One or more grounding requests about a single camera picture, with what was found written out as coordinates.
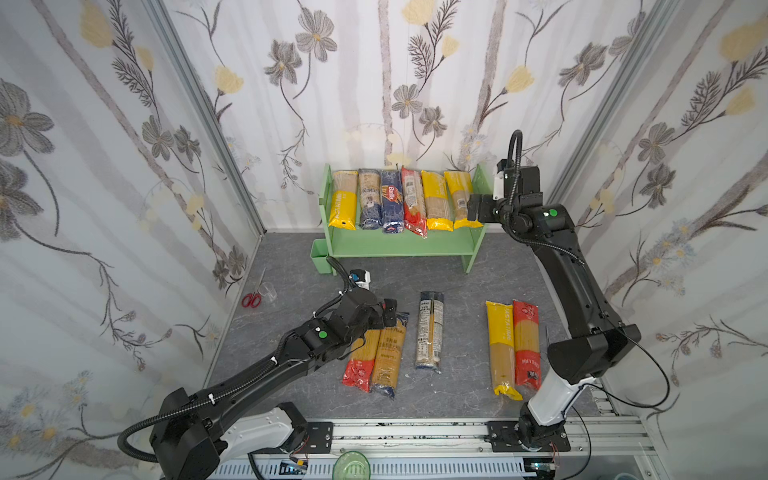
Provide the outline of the yellow Pastatime spaghetti bag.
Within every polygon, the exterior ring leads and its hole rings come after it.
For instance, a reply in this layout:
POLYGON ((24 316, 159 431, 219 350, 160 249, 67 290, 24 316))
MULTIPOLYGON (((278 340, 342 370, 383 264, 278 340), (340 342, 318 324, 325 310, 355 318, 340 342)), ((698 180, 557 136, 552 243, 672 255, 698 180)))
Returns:
POLYGON ((421 178, 426 203, 428 229, 453 231, 451 205, 443 174, 424 170, 421 172, 421 178))

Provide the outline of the blue gold Meli pasta bag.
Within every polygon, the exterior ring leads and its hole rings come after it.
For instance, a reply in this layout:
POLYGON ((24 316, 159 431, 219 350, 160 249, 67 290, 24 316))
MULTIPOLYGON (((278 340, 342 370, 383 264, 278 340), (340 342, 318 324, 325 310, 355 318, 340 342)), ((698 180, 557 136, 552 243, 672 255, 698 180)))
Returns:
POLYGON ((395 325, 383 329, 378 342, 371 377, 372 390, 390 399, 396 395, 409 317, 408 312, 398 312, 395 325))

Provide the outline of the red white-label spaghetti bag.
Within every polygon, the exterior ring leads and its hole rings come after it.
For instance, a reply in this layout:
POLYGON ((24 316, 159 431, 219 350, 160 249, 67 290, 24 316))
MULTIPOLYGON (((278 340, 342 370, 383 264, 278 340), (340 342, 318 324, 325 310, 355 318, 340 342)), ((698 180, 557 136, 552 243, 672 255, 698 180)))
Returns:
POLYGON ((401 169, 405 227, 412 233, 426 238, 427 218, 421 175, 418 171, 401 169))

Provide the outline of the clear barcode spaghetti bag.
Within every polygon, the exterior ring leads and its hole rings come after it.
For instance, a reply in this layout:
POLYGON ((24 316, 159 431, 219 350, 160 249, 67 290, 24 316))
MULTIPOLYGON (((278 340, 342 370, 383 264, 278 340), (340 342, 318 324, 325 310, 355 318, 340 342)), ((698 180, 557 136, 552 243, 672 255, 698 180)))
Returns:
POLYGON ((420 293, 415 367, 438 370, 441 360, 444 327, 444 294, 437 291, 420 293))

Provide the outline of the blue Barilla spaghetti box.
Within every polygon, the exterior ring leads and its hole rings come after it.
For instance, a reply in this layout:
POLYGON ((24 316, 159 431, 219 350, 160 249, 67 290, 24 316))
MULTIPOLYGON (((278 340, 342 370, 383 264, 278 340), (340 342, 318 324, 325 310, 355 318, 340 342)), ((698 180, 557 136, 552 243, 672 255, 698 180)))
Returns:
POLYGON ((405 228, 401 173, 397 170, 381 172, 382 231, 400 234, 405 228))

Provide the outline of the yellow label spaghetti bag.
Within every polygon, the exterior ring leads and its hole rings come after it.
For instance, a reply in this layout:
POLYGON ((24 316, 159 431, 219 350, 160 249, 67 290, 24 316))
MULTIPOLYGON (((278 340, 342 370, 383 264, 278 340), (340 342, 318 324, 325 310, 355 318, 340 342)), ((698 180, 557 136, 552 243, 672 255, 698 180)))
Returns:
POLYGON ((355 231, 358 172, 354 170, 333 172, 332 186, 329 226, 355 231))

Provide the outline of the blue portrait spaghetti bag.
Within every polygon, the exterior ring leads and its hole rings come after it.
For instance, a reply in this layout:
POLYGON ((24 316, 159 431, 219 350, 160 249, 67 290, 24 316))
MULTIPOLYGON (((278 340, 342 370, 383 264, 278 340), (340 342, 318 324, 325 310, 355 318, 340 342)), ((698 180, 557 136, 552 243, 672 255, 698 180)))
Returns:
POLYGON ((381 176, 378 170, 361 169, 358 172, 360 217, 363 230, 376 230, 382 226, 381 176))

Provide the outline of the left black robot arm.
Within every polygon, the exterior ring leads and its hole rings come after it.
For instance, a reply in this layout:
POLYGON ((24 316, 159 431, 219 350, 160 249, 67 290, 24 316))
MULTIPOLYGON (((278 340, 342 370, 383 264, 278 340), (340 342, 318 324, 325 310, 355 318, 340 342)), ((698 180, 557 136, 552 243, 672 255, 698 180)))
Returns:
POLYGON ((158 464, 167 479, 206 479, 220 463, 239 455, 301 449, 309 424, 293 403, 280 403, 256 416, 249 411, 328 362, 345 359, 367 331, 393 327, 397 320, 396 300, 379 298, 353 282, 336 258, 326 260, 344 282, 336 298, 236 375, 194 394, 183 388, 168 394, 157 415, 118 435, 119 450, 158 464))

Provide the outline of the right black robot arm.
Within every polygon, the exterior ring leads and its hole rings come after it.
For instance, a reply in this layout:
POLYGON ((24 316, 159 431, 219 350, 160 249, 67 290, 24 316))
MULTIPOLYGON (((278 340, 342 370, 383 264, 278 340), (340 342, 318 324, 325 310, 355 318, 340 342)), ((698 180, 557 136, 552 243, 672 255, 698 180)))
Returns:
POLYGON ((498 224, 513 240, 531 248, 563 309, 570 337, 552 343, 542 386, 520 409, 516 421, 491 422, 488 438, 496 452, 570 449, 565 430, 577 398, 633 348, 641 332, 626 324, 600 290, 580 248, 576 226, 561 204, 547 204, 540 171, 522 163, 523 133, 515 130, 507 155, 497 165, 490 194, 473 194, 468 216, 498 224))

